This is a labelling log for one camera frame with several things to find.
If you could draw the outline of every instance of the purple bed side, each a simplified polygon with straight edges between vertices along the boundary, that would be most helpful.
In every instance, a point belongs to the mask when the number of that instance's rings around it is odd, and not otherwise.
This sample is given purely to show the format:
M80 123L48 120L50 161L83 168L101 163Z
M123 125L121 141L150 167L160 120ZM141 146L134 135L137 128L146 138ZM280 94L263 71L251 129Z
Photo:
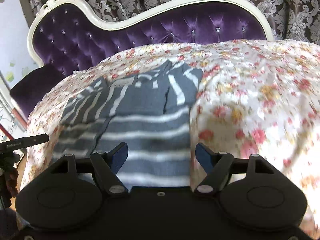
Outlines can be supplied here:
M233 39L265 40L257 19L230 3L179 7L118 31L96 27L72 4L62 4L38 24L33 46L44 62L10 91L26 117L74 70L85 70L119 51L162 42L209 44Z

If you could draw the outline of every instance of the floral bedding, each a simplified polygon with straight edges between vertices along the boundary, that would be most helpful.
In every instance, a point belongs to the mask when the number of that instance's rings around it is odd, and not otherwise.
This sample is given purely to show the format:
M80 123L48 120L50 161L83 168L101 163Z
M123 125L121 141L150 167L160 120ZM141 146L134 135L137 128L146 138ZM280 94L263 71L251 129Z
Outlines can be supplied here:
M259 153L305 193L308 210L300 227L314 239L320 237L320 46L306 42L147 45L74 72L29 117L28 135L47 133L50 141L29 149L21 188L48 167L70 97L100 76L111 80L142 73L167 59L204 71L190 113L191 186L205 177L194 159L198 142L236 158Z

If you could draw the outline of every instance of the wooden floor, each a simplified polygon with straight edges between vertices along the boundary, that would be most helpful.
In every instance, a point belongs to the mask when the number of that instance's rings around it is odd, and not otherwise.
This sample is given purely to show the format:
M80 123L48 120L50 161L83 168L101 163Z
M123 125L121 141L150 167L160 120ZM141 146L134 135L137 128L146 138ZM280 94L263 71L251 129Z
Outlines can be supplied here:
M17 185L17 189L18 189L18 190L20 190L20 185L21 185L21 181L22 181L22 176L23 176L23 173L24 173L24 169L25 169L25 167L26 167L26 162L27 162L27 156L25 155L25 156L22 158L22 160L21 160L21 162L19 163L18 168L17 168L17 170L18 170L18 172L19 172L18 185ZM16 198L12 198L12 199L11 199L12 205L11 205L10 208L11 208L12 210L14 210L14 211L16 210L15 201L16 201Z

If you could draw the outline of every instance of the tufted purple upholstery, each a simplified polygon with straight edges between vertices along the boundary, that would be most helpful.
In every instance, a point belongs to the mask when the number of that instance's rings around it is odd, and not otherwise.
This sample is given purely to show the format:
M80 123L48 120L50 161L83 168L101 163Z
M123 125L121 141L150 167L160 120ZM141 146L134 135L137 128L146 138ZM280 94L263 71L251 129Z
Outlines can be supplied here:
M63 4L38 24L33 46L45 65L51 64L66 77L74 70L88 69L119 51L141 45L161 42L209 44L243 38L266 39L254 16L229 3L186 5L118 31L101 30L91 24L79 8ZM33 72L10 93L26 116L35 107L34 102L41 101L52 88L52 84L35 84ZM25 94L32 94L32 103L23 100Z

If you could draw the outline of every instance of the bed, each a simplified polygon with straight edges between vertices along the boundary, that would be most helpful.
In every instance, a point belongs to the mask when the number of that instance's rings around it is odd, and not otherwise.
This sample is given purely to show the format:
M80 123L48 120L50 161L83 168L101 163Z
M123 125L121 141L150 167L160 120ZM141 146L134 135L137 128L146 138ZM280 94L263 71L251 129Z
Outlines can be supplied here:
M29 149L21 188L48 167L69 98L100 76L113 80L167 59L185 61L204 71L190 113L191 156L198 141L236 157L261 154L304 191L302 227L317 237L320 107L309 91L317 87L318 46L274 42L265 17L246 0L173 0L118 23L98 18L84 0L48 0L29 30L28 50L39 68L10 95L29 117L29 135L45 132L50 141ZM302 102L301 93L308 95ZM281 122L271 118L277 106L284 108ZM191 186L204 176L193 158Z

